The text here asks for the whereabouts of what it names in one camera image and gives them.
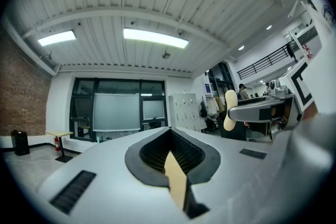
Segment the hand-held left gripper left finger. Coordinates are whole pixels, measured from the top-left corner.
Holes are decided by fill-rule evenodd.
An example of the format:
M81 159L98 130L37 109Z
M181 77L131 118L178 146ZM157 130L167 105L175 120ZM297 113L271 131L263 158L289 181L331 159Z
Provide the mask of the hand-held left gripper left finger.
M128 170L124 156L134 143L163 131L162 127L97 144L62 165L38 189L49 204L82 171L95 175L59 223L186 223L166 187L145 185Z

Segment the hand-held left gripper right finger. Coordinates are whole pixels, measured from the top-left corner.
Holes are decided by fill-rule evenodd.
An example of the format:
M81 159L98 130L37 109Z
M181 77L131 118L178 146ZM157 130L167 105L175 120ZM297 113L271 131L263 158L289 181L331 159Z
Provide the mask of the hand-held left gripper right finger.
M279 141L247 142L171 128L186 172L184 211L171 223L257 223L279 169Z

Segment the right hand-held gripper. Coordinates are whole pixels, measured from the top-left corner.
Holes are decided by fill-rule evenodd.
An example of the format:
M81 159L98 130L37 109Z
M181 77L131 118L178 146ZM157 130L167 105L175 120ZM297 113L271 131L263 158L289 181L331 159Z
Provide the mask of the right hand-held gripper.
M251 131L270 139L281 131L294 129L301 122L304 111L313 103L302 77L307 67L307 62L300 60L279 79L271 81L266 98L240 100L238 106L228 110L228 117L234 121L250 122Z

